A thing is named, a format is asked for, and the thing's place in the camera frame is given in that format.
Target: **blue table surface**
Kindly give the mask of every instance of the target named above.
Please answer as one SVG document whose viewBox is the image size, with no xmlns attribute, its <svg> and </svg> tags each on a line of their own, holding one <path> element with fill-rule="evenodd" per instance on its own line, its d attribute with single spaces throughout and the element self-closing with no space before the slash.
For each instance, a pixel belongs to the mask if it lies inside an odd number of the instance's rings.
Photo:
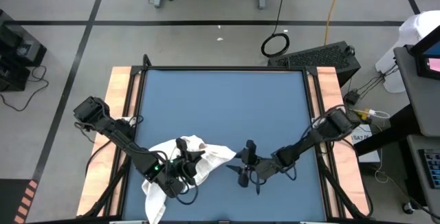
<svg viewBox="0 0 440 224">
<path fill-rule="evenodd" d="M 257 154 L 269 157 L 296 143 L 310 124 L 301 72 L 149 70 L 136 142 L 150 148 L 181 136 L 238 152 L 253 139 Z M 238 159 L 226 163 L 241 165 Z M 297 161 L 298 178 L 277 174 L 256 194 L 241 188 L 238 175 L 218 167 L 199 187 L 194 204 L 167 199 L 162 221 L 324 221 L 325 213 L 314 149 Z M 146 220 L 144 178 L 131 167 L 123 220 Z M 194 192 L 181 196 L 192 199 Z"/>
</svg>

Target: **wooden table frame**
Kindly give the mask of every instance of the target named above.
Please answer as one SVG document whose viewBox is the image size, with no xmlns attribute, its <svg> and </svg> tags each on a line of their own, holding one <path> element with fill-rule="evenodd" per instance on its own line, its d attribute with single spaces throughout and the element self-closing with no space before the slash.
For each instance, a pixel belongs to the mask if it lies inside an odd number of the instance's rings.
<svg viewBox="0 0 440 224">
<path fill-rule="evenodd" d="M 311 74 L 308 75 L 308 80 L 314 115 L 319 116 L 324 110 L 342 104 L 342 96 L 335 69 L 332 67 L 318 67 L 308 70 L 311 72 Z M 138 95 L 140 82 L 140 75 L 137 74 L 138 71 L 139 70 L 135 67 L 113 68 L 104 100 L 110 107 L 110 115 L 112 117 L 119 118 L 124 114 L 126 114 L 126 116 L 133 116 L 137 111 L 135 110 L 135 103 L 137 97 L 140 96 Z M 126 103 L 127 96 L 131 96 L 129 103 Z M 97 134 L 92 152 L 94 153 L 107 141 L 108 139 L 106 137 Z M 328 146 L 321 144 L 321 149 L 326 151 Z M 326 164 L 330 168 L 333 164 L 338 173 L 339 184 L 350 197 L 350 200 L 356 204 L 362 213 L 368 214 L 369 206 L 366 201 L 355 152 L 347 144 L 336 142 L 333 153 L 329 154 L 330 156 L 324 156 Z M 78 215 L 87 212 L 108 186 L 112 169 L 114 171 L 118 168 L 113 167 L 115 155 L 116 146 L 110 143 L 110 145 L 102 149 L 90 163 L 78 206 Z M 120 153 L 118 156 L 121 156 L 119 161 L 120 164 L 122 164 L 124 154 Z M 120 204 L 121 189 L 121 182 L 119 182 L 118 187 L 113 193 L 111 205 L 106 206 L 105 209 L 110 215 L 119 214 L 117 213 L 117 209 Z M 341 202 L 337 199 L 328 181 L 327 187 L 324 186 L 323 190 L 327 191 L 330 215 L 332 217 L 343 217 L 345 215 L 349 218 L 350 214 L 347 209 L 342 207 Z"/>
</svg>

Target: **black metal frame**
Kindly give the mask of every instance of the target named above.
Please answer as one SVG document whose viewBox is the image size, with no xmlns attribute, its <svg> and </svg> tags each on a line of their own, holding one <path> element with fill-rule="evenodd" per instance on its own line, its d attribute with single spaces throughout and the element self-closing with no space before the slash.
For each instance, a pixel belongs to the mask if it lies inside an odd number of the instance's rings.
<svg viewBox="0 0 440 224">
<path fill-rule="evenodd" d="M 302 73 L 302 77 L 303 77 L 305 94 L 306 94 L 306 99 L 307 99 L 307 108 L 309 111 L 309 117 L 313 118 L 314 117 L 314 107 L 313 107 L 313 103 L 311 101 L 311 92 L 310 92 L 310 88 L 309 88 L 309 80 L 307 77 L 308 76 L 308 74 L 307 74 L 308 69 L 310 71 L 312 71 L 313 81 L 315 82 L 316 97 L 318 99 L 318 108 L 320 109 L 321 113 L 324 113 L 325 110 L 324 110 L 324 106 L 323 106 L 322 95 L 320 92 L 319 81 L 318 81 L 318 78 L 316 75 L 316 68 L 314 68 L 314 70 L 313 70 L 311 68 L 306 68 L 306 67 L 287 67 L 287 68 L 286 67 L 187 67 L 187 66 L 169 67 L 169 66 L 144 65 L 144 66 L 133 66 L 131 68 L 129 86 L 128 86 L 127 93 L 126 93 L 123 115 L 128 115 L 129 106 L 131 103 L 131 97 L 133 95 L 133 85 L 135 82 L 135 77 L 138 74 L 140 75 L 140 83 L 139 83 L 138 90 L 137 90 L 137 98 L 135 101 L 134 115 L 139 115 L 141 102 L 142 102 L 142 99 L 144 96 L 146 75 L 148 73 L 148 70 L 163 70 L 163 71 L 299 71 Z M 336 164 L 335 164 L 333 152 L 331 151 L 331 148 L 328 144 L 326 144 L 326 147 L 327 147 L 327 151 L 329 151 L 327 153 L 327 155 L 328 155 L 329 162 L 330 162 L 330 169 L 333 172 L 333 176 L 337 179 L 338 174 L 336 171 Z M 320 145 L 315 146 L 316 158 L 318 158 L 318 156 L 322 156 L 319 153 L 320 149 L 321 149 Z M 118 171 L 119 163 L 120 163 L 120 154 L 121 154 L 121 150 L 117 148 L 116 152 L 115 152 L 115 157 L 113 159 L 110 180 L 112 180 L 114 178 L 114 176 L 116 175 L 116 173 Z M 328 193 L 328 188 L 327 188 L 327 180 L 325 179 L 325 177 L 322 174 L 323 168 L 321 166 L 319 166 L 318 160 L 316 160 L 316 161 L 318 164 L 318 172 L 319 172 L 319 177 L 320 177 L 320 186 L 321 186 L 321 193 L 322 193 L 322 199 L 323 199 L 323 205 L 324 205 L 324 213 L 325 213 L 326 219 L 330 219 L 330 218 L 333 218 L 333 216 L 331 213 L 329 193 Z M 125 176 L 122 178 L 121 193 L 120 193 L 120 198 L 119 198 L 118 208 L 117 208 L 117 215 L 118 216 L 122 216 L 122 213 L 124 211 L 124 202 L 125 202 L 125 195 L 126 195 L 126 190 L 127 190 L 127 180 L 128 180 L 129 173 L 130 172 L 128 171 L 125 174 Z M 109 201 L 107 202 L 105 209 L 104 209 L 105 210 L 104 215 L 109 215 L 111 201 L 112 200 L 109 199 Z M 339 198 L 337 198 L 337 203 L 338 203 L 339 216 L 344 218 L 345 217 L 344 208 L 343 208 L 342 202 Z M 187 223 L 187 222 L 188 221 L 182 221 L 182 222 L 164 221 L 164 223 L 167 223 L 167 224 L 171 224 L 171 223 L 182 224 L 182 223 Z"/>
</svg>

